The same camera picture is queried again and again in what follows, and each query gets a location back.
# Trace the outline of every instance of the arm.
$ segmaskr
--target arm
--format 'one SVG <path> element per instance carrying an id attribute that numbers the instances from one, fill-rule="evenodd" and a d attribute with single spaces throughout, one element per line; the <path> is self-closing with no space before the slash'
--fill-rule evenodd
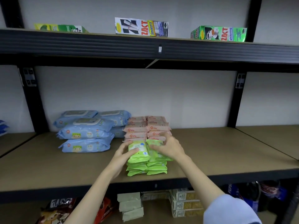
<path id="1" fill-rule="evenodd" d="M 205 209 L 207 209 L 216 198 L 224 195 L 224 192 L 195 165 L 189 156 L 185 154 L 184 149 L 177 139 L 167 133 L 161 133 L 160 135 L 166 137 L 165 145 L 160 147 L 151 145 L 151 149 L 157 150 L 177 161 Z"/>
<path id="2" fill-rule="evenodd" d="M 99 175 L 95 183 L 91 186 L 74 211 L 66 219 L 64 224 L 94 223 L 95 217 L 99 211 L 110 181 L 119 175 L 128 158 L 138 152 L 138 148 L 135 148 L 123 154 L 125 148 L 131 143 L 132 142 L 126 142 L 121 144 L 108 166 Z"/>

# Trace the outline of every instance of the zact toothpaste box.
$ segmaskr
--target zact toothpaste box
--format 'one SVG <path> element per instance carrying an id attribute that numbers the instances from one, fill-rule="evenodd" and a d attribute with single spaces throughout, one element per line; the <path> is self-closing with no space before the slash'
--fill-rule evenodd
<path id="1" fill-rule="evenodd" d="M 115 17 L 115 33 L 168 37 L 168 22 Z"/>
<path id="2" fill-rule="evenodd" d="M 199 26 L 191 32 L 190 37 L 200 40 L 244 42 L 246 33 L 247 28 L 244 27 Z"/>
<path id="3" fill-rule="evenodd" d="M 88 33 L 84 27 L 76 25 L 35 23 L 34 27 L 36 30 Z"/>

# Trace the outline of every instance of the forearm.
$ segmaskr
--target forearm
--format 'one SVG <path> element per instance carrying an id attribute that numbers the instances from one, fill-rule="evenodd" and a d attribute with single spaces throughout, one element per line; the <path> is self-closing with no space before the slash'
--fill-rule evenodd
<path id="1" fill-rule="evenodd" d="M 64 224 L 93 224 L 112 175 L 104 169 Z"/>
<path id="2" fill-rule="evenodd" d="M 189 156 L 183 155 L 177 162 L 189 179 L 205 209 L 207 209 L 217 197 L 224 194 L 224 192 L 195 165 Z"/>

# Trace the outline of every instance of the pink wet wipes pack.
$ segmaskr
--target pink wet wipes pack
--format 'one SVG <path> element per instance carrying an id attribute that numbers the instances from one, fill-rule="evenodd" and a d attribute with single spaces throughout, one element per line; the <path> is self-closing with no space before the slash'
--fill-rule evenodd
<path id="1" fill-rule="evenodd" d="M 124 132 L 148 132 L 147 123 L 146 122 L 136 122 L 132 124 L 128 124 L 123 129 Z"/>
<path id="2" fill-rule="evenodd" d="M 147 132 L 127 132 L 125 138 L 146 138 Z"/>
<path id="3" fill-rule="evenodd" d="M 164 136 L 158 136 L 158 137 L 149 137 L 150 140 L 159 140 L 159 141 L 165 141 L 166 137 Z"/>
<path id="4" fill-rule="evenodd" d="M 128 141 L 146 141 L 147 138 L 127 138 L 123 142 L 128 142 Z"/>
<path id="5" fill-rule="evenodd" d="M 160 136 L 160 133 L 163 133 L 163 132 L 167 132 L 170 136 L 172 135 L 172 133 L 170 131 L 149 131 L 147 133 L 147 135 L 149 137 L 153 137 L 153 136 Z"/>
<path id="6" fill-rule="evenodd" d="M 131 117 L 128 120 L 128 124 L 135 122 L 146 122 L 147 118 L 145 116 Z"/>
<path id="7" fill-rule="evenodd" d="M 148 131 L 170 131 L 168 122 L 157 121 L 157 122 L 148 122 L 147 123 Z"/>
<path id="8" fill-rule="evenodd" d="M 166 122 L 166 119 L 164 116 L 148 116 L 147 120 L 148 120 L 148 122 L 157 122 L 157 121 Z"/>

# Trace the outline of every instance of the hand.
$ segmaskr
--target hand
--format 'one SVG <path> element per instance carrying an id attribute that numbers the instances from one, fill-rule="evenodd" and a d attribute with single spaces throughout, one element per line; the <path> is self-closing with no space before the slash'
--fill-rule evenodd
<path id="1" fill-rule="evenodd" d="M 150 148 L 157 152 L 164 154 L 177 161 L 182 155 L 185 155 L 185 151 L 179 141 L 173 136 L 170 136 L 167 132 L 160 133 L 161 136 L 166 137 L 164 146 L 150 145 Z"/>
<path id="2" fill-rule="evenodd" d="M 119 175 L 123 166 L 125 165 L 127 160 L 130 158 L 130 156 L 139 151 L 139 148 L 134 148 L 134 149 L 123 154 L 125 148 L 127 148 L 132 143 L 133 143 L 133 141 L 122 143 L 120 145 L 120 147 L 118 148 L 118 150 L 116 150 L 110 163 L 107 165 L 106 170 L 111 172 L 111 174 L 113 175 L 113 179 Z"/>

